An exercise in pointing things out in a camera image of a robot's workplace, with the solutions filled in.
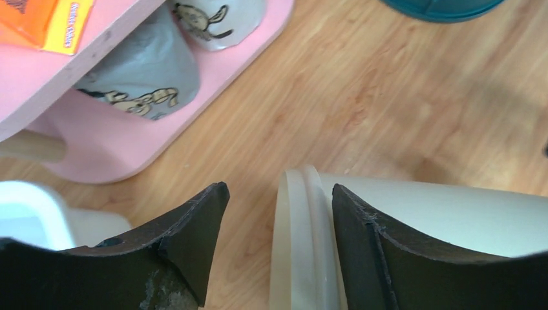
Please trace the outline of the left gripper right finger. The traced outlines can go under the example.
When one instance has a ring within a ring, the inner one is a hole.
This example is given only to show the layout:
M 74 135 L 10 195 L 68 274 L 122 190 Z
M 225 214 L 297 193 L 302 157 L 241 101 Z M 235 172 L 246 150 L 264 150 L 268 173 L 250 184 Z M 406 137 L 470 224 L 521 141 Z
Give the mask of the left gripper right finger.
M 547 253 L 506 258 L 452 245 L 341 184 L 332 209 L 349 309 L 547 308 Z

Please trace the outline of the beige round bucket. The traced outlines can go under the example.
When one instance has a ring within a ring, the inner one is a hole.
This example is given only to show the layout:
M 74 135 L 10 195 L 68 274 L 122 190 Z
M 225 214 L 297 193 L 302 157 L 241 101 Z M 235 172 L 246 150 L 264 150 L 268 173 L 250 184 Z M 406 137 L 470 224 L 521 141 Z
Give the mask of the beige round bucket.
M 271 309 L 349 309 L 333 224 L 332 190 L 429 236 L 506 258 L 547 253 L 547 198 L 517 192 L 318 172 L 280 178 L 273 230 Z

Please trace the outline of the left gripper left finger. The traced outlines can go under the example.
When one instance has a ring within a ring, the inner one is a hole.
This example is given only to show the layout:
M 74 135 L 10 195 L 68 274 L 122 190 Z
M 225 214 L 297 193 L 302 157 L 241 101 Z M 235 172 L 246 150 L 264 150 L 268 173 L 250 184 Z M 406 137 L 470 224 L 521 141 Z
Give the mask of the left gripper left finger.
M 212 183 L 179 207 L 94 247 L 41 249 L 1 239 L 2 309 L 204 306 L 230 198 Z

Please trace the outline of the teal plastic bucket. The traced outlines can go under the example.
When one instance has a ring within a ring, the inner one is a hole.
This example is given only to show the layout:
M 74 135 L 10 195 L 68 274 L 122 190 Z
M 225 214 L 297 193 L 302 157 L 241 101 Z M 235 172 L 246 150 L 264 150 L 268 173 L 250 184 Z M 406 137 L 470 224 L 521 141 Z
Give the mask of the teal plastic bucket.
M 406 16 L 433 23 L 460 23 L 478 18 L 503 0 L 382 0 Z

